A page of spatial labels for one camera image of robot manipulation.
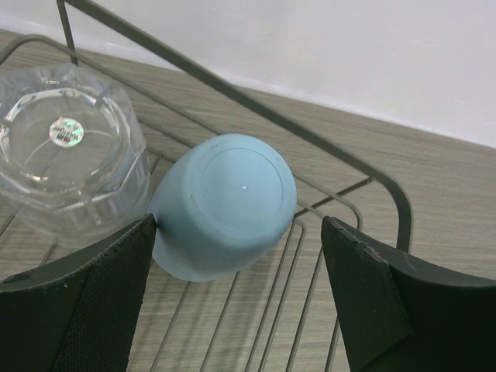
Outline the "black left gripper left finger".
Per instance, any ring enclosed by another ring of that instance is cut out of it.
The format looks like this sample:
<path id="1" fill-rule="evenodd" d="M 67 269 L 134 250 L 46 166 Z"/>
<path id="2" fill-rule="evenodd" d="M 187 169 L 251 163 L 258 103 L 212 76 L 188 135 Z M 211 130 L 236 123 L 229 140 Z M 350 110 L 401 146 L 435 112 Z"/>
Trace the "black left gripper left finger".
<path id="1" fill-rule="evenodd" d="M 1 282 L 3 371 L 124 371 L 128 367 L 156 221 Z"/>

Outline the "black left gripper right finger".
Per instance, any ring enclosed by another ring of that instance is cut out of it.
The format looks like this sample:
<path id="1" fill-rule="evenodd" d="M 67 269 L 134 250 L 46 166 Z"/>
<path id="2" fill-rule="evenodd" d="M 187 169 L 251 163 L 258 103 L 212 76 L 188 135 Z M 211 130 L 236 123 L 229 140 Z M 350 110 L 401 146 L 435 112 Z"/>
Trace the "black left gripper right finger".
<path id="1" fill-rule="evenodd" d="M 493 371 L 495 282 L 377 241 L 337 219 L 321 241 L 353 371 Z"/>

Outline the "clear glass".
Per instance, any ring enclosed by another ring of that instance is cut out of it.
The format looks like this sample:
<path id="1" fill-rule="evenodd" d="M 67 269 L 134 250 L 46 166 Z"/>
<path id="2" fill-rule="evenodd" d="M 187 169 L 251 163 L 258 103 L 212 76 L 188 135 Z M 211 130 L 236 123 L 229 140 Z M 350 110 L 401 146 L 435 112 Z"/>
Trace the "clear glass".
<path id="1" fill-rule="evenodd" d="M 122 86 L 74 64 L 1 73 L 1 194 L 25 224 L 88 246 L 140 218 L 149 187 Z"/>

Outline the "blue plastic cup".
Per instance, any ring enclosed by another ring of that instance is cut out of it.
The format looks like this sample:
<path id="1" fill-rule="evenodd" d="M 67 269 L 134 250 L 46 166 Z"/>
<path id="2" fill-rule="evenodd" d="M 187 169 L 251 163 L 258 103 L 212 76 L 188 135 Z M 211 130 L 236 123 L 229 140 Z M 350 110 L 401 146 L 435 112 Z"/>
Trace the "blue plastic cup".
<path id="1" fill-rule="evenodd" d="M 183 281 L 234 274 L 277 245 L 296 204 L 294 176 L 271 145 L 242 134 L 213 137 L 175 162 L 153 193 L 153 259 Z"/>

